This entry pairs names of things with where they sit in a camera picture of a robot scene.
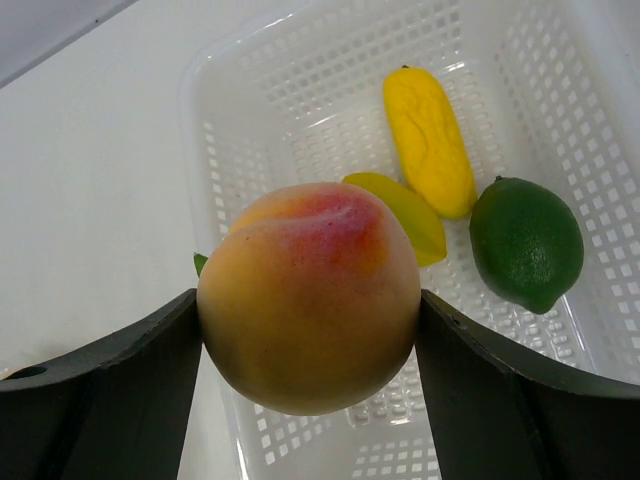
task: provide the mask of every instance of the peach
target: peach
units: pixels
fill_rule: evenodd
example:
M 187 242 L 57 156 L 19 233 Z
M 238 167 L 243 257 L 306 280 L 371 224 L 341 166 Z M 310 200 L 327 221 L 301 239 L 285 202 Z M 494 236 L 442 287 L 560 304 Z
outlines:
M 319 415 L 375 394 L 411 351 L 416 255 L 386 205 L 338 183 L 278 190 L 250 206 L 198 285 L 206 348 L 245 397 Z

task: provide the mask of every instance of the gray wall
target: gray wall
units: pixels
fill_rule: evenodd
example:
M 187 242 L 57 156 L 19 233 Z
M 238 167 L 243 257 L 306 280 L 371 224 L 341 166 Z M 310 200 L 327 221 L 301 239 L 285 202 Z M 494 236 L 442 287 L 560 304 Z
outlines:
M 134 1 L 0 0 L 0 86 Z

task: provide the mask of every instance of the plastic bin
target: plastic bin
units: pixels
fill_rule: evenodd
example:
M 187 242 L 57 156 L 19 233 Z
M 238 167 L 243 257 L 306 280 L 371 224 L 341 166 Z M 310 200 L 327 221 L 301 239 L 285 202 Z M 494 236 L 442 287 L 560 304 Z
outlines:
M 639 89 L 604 5 L 295 2 L 207 48 L 181 87 L 199 251 L 273 189 L 362 170 L 399 178 L 382 82 L 420 66 L 455 107 L 479 191 L 496 175 L 550 188 L 579 220 L 587 256 L 578 284 L 534 315 L 487 290 L 468 221 L 452 222 L 449 256 L 422 271 L 423 286 L 537 352 L 640 382 Z M 224 393 L 240 478 L 440 478 L 414 357 L 378 395 L 324 417 Z

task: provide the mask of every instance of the white surface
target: white surface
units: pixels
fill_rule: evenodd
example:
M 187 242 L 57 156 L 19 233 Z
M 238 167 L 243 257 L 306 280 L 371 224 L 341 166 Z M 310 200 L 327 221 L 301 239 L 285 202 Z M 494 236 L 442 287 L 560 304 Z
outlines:
M 341 0 L 256 19 L 205 49 L 181 88 L 198 249 L 273 189 L 363 170 L 400 177 L 382 83 L 421 66 L 453 104 L 478 190 L 497 175 L 547 186 L 586 249 L 576 286 L 534 315 L 483 284 L 468 219 L 447 222 L 448 258 L 422 271 L 423 286 L 557 361 L 640 382 L 640 88 L 603 12 L 598 0 Z M 439 478 L 415 366 L 324 417 L 283 416 L 226 389 L 248 478 Z
M 195 285 L 180 77 L 200 48 L 275 3 L 142 0 L 0 89 L 0 370 Z M 207 371 L 181 477 L 226 480 L 235 467 Z
M 0 85 L 135 0 L 0 0 Z

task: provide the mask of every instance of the yellow squash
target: yellow squash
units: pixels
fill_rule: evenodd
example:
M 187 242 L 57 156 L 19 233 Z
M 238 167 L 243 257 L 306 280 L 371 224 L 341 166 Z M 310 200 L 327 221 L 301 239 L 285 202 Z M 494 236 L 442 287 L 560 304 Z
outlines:
M 444 218 L 471 213 L 473 172 L 442 86 L 425 70 L 403 67 L 385 80 L 384 104 L 411 188 Z
M 345 177 L 343 182 L 364 188 L 389 207 L 409 237 L 420 267 L 432 265 L 447 257 L 447 240 L 442 221 L 418 195 L 379 173 L 354 173 Z

